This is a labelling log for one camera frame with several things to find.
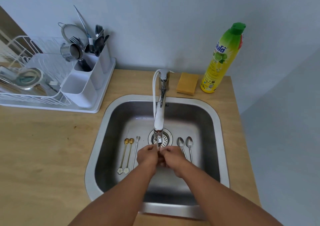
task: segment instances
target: drain strainer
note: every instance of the drain strainer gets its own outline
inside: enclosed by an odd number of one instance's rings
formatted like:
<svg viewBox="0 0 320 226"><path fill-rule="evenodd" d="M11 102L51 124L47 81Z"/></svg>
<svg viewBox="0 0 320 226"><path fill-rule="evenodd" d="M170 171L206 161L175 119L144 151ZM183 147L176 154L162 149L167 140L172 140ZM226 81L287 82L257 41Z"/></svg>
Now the drain strainer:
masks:
<svg viewBox="0 0 320 226"><path fill-rule="evenodd" d="M162 134L162 144L160 147L165 147L165 146L171 146L172 145L172 134L168 129L163 129L163 134ZM157 141L154 137L153 130L150 132L149 137L148 137L148 142L149 144L155 144Z"/></svg>

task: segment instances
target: dish rack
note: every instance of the dish rack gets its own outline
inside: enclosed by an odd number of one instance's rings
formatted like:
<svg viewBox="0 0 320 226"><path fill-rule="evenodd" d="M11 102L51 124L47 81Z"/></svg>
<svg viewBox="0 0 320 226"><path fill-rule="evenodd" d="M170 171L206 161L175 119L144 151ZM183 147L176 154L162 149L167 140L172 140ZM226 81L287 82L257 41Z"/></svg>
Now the dish rack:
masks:
<svg viewBox="0 0 320 226"><path fill-rule="evenodd" d="M22 72L28 68L38 68L56 81L60 87L66 78L75 71L77 61L67 62L60 53L60 46L66 41L62 37L29 37L18 36L10 41L6 48L0 50L0 56L7 60L5 65L10 70ZM98 61L104 65L105 72L101 74L101 87L96 89L97 99L90 108L81 108L66 97L60 89L54 96L37 96L27 94L0 92L0 105L46 110L76 111L96 113L99 111L106 93L116 61L109 57L105 45Z"/></svg>

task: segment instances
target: countertop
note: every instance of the countertop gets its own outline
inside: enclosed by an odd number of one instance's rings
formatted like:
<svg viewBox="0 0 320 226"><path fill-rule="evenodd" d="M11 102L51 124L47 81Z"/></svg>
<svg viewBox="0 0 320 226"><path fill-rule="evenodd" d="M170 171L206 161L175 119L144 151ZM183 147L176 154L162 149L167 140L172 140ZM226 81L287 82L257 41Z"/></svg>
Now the countertop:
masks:
<svg viewBox="0 0 320 226"><path fill-rule="evenodd" d="M96 114L0 106L0 224L67 225L88 205L84 174L104 112L123 95L152 95L153 74L115 69ZM179 78L170 74L167 96L199 99L215 109L230 188L260 205L231 78L225 76L213 94L204 93L198 81L193 97L176 92ZM209 224L138 214L134 225Z"/></svg>

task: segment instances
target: sink rim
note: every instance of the sink rim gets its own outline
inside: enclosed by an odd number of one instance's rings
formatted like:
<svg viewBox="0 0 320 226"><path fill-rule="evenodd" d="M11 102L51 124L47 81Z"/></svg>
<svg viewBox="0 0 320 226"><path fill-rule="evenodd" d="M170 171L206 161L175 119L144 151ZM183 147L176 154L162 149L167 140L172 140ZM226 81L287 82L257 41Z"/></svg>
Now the sink rim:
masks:
<svg viewBox="0 0 320 226"><path fill-rule="evenodd" d="M152 96L151 95L134 95L134 94L124 95L115 99L107 107L103 115L101 125L99 128L96 140L94 142L94 145L90 154L90 158L85 170L85 175L84 175L84 184L86 187L87 194L91 201L95 200L96 198L98 198L103 194L103 191L100 190L95 180L95 167L98 161L98 157L99 157L102 142L108 127L108 123L111 118L111 114L115 110L115 108L118 107L120 104L125 102L130 102L130 101L152 102ZM166 97L166 102L195 105L204 109L210 115L213 122L214 134L216 139L220 183L229 188L230 182L229 182L229 174L228 174L228 168L227 168L227 160L225 155L225 148L223 144L222 128L221 128L220 118L217 112L209 104L199 99ZM145 213L205 219L203 212L200 210L199 205L188 206L188 205L179 205L179 204L162 204L162 203L143 202L142 208L140 211Z"/></svg>

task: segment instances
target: stainless steel sink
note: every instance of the stainless steel sink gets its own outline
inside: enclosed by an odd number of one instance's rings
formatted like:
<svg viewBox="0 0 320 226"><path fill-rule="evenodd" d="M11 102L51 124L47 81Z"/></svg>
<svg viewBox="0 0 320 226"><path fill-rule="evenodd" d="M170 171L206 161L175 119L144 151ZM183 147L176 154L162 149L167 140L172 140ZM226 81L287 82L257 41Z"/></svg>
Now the stainless steel sink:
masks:
<svg viewBox="0 0 320 226"><path fill-rule="evenodd" d="M116 99L107 108L94 143L85 172L85 186L91 200L119 183L126 174L118 174L126 138L141 139L138 150L152 143L152 96L126 95ZM168 144L176 146L178 137L193 139L193 163L211 177L229 187L229 177L223 146L220 119L207 103L197 99L166 98L164 116ZM132 145L129 169L136 159L135 142ZM190 152L184 147L187 159ZM126 167L129 145L122 168ZM204 219L190 189L184 180L168 168L159 167L151 179L141 212Z"/></svg>

